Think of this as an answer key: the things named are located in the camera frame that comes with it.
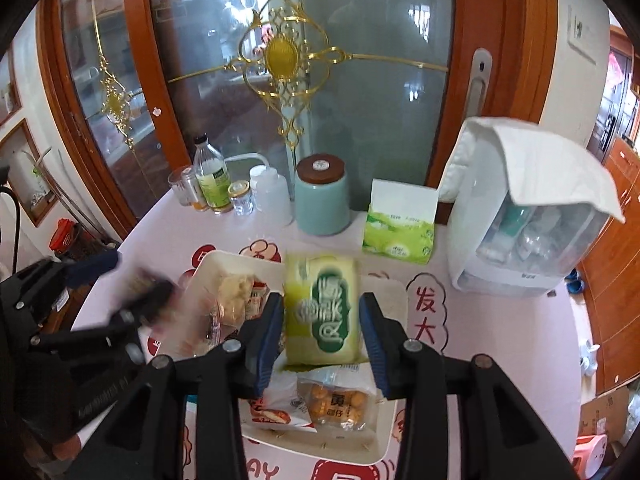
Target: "green tissue package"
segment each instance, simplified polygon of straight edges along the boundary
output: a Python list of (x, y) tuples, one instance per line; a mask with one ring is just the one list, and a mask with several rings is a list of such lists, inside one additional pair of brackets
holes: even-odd
[(425, 265), (433, 252), (438, 191), (374, 180), (362, 249)]

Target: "red container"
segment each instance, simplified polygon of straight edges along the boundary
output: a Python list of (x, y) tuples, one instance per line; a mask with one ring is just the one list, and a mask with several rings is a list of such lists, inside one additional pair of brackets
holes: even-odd
[(74, 241), (74, 225), (76, 223), (66, 218), (58, 220), (58, 228), (49, 242), (49, 249), (57, 253), (64, 253)]

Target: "blue slipper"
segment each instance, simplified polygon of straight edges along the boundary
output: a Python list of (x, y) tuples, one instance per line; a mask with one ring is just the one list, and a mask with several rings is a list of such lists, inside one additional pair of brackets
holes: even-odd
[(573, 280), (566, 284), (566, 290), (569, 291), (569, 294), (581, 294), (585, 288), (586, 284), (583, 280)]
[(578, 269), (574, 269), (571, 272), (569, 272), (569, 275), (567, 277), (565, 277), (566, 280), (569, 280), (570, 282), (574, 282), (575, 280), (578, 280), (580, 278), (580, 272), (578, 272)]

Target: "black cable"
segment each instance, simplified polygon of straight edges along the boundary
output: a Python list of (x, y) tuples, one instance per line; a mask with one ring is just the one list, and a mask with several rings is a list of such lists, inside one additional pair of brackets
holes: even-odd
[(0, 186), (0, 194), (6, 193), (14, 201), (15, 205), (15, 237), (14, 237), (14, 268), (12, 274), (15, 274), (18, 268), (18, 241), (20, 239), (20, 203), (15, 193), (7, 186)]

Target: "round table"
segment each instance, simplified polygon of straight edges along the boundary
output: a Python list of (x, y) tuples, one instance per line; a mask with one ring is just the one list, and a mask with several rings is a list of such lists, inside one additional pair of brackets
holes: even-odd
[[(281, 261), (287, 251), (335, 252), (355, 256), (363, 274), (398, 280), (409, 297), (408, 336), (444, 355), (469, 360), (491, 355), (537, 411), (567, 456), (572, 456), (580, 417), (578, 336), (566, 287), (553, 298), (514, 300), (463, 294), (451, 284), (446, 261), (446, 227), (437, 226), (434, 252), (426, 266), (417, 266), (362, 252), (366, 215), (353, 214), (351, 225), (332, 237), (305, 235), (295, 222), (280, 230), (265, 229), (260, 213), (245, 218), (197, 212), (178, 204), (171, 192), (142, 219), (120, 248), (120, 267), (102, 277), (87, 297), (74, 330), (108, 321), (118, 308), (123, 276), (145, 267), (177, 281), (193, 271), (212, 250)], [(148, 360), (158, 343), (142, 330)], [(449, 478), (460, 478), (460, 446), (455, 399), (450, 400)], [(362, 480), (390, 480), (397, 466), (402, 431), (402, 406), (386, 456), (372, 466), (338, 464), (300, 456), (244, 439), (250, 478), (271, 480), (331, 480), (336, 475)], [(194, 414), (187, 413), (187, 424)], [(81, 444), (102, 418), (79, 431)], [(186, 443), (186, 449), (193, 443)], [(193, 480), (194, 453), (184, 470)]]

